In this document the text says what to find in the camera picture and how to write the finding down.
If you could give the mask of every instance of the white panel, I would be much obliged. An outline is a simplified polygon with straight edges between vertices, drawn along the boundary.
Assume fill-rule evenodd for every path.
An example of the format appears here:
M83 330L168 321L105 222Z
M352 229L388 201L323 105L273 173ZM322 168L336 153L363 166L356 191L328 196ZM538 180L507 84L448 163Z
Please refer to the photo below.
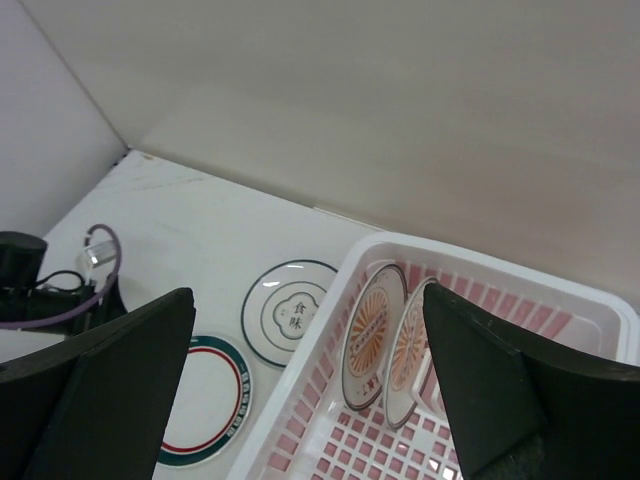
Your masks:
M640 301L640 5L25 3L137 147Z
M0 230L42 235L124 152L16 0L0 0Z

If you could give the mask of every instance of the white table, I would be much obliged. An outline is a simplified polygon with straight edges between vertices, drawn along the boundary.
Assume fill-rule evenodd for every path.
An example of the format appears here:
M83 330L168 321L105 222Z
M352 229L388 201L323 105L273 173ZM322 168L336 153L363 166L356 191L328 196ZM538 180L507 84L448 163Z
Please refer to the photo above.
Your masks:
M262 363L242 337L245 294L261 273L287 260L338 268L373 228L132 151L47 235L42 274L75 267L85 230L95 223L112 226L122 241L127 308L191 287L194 332L231 338L249 362L253 405L234 441L201 465L158 465L154 474L157 480L225 478L282 372Z

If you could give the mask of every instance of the black circle line on plate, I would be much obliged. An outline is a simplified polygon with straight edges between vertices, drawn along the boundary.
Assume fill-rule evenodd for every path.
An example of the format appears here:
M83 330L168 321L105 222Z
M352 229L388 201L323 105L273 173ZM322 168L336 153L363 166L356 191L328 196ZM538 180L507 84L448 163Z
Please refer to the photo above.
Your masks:
M244 337L244 341L247 343L247 345L249 345L249 348L251 349L251 351L263 362L268 363L271 366L274 367L278 367L278 368L286 368L286 365L281 365L279 363L276 362L272 362L271 360L265 358L263 355L261 355L255 348L253 348L253 345L251 345L251 342L249 341L249 337L247 335L247 332L244 328L244 310L247 306L247 300L249 299L249 295L251 295L251 292L253 292L253 289L256 287L256 285L258 284L258 282L260 282L260 280L262 280L264 277L266 277L267 275L269 275L271 272L273 272L274 270L277 270L280 267L284 267L285 265L291 265L293 263L315 263L316 265L322 265L323 267L328 268L329 270L332 270L335 273L338 273L338 270L336 270L334 267L332 267L331 265L321 262L319 260L308 260L308 259L299 259L299 260L289 260L287 262L282 262L274 267L271 267L269 270L267 270L266 272L264 272L262 275L260 275L255 282L253 282L253 285L251 285L251 288L249 288L249 291L247 292L247 294L244 297L244 300L242 301L242 310L240 311L240 328L242 329L242 336Z

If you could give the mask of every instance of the chinese character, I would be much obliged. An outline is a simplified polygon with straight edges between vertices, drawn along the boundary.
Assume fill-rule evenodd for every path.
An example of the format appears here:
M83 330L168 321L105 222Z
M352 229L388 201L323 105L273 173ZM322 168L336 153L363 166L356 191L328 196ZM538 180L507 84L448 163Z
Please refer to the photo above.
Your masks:
M300 325L301 321L302 319L300 317L291 317L291 320L289 320L289 326L296 330L300 330L302 328L302 325Z

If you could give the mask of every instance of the black cable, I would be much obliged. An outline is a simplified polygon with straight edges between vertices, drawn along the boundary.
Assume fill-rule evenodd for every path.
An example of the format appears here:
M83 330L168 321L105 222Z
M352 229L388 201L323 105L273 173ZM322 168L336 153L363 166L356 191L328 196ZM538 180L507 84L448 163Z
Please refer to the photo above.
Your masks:
M66 292L66 293L75 293L79 290L82 289L82 287L84 287L84 277L82 275L80 275L78 272L74 271L74 270L58 270L57 272L53 272L50 275L47 275L46 277L44 277L42 280L38 280L35 284L36 287L39 287L40 285L48 282L49 280L51 280L53 277L57 277L59 275L72 275L74 277L76 277L79 281L80 281L80 285L78 285L76 288L60 288L60 287L55 287L52 286L51 288L55 288L56 290L60 291L60 292Z

